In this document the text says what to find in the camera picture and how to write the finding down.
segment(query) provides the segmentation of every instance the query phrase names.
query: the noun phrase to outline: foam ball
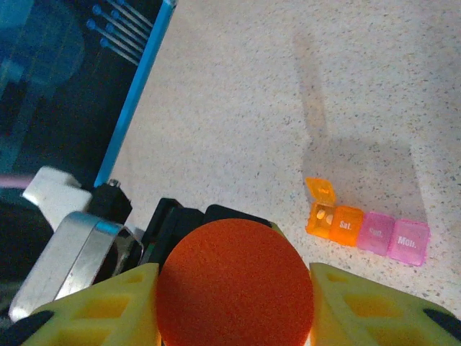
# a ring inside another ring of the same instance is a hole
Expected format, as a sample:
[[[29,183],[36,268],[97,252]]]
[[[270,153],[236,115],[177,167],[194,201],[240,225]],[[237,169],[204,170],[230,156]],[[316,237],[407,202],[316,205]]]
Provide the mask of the foam ball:
[[[194,230],[158,278],[157,322],[167,346],[299,346],[313,321],[313,286],[295,248],[254,221]]]

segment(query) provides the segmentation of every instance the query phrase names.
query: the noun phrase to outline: pill organizer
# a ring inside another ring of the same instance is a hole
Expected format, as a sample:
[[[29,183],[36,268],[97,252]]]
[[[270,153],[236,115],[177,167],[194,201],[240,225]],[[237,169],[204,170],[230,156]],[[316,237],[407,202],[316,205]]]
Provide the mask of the pill organizer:
[[[392,216],[359,208],[335,205],[333,185],[326,179],[305,179],[314,202],[306,231],[338,244],[358,247],[380,256],[389,256],[409,265],[422,265],[429,243],[427,224],[395,220]]]

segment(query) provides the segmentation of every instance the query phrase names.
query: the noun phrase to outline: granite countertop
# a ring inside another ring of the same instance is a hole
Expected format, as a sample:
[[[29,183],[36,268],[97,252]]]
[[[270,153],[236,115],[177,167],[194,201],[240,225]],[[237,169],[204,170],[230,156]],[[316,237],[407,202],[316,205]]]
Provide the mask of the granite countertop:
[[[180,1],[112,176],[145,228],[161,197],[277,223],[325,262],[461,317],[461,14],[441,1]],[[305,232],[306,176],[431,227],[426,264]]]

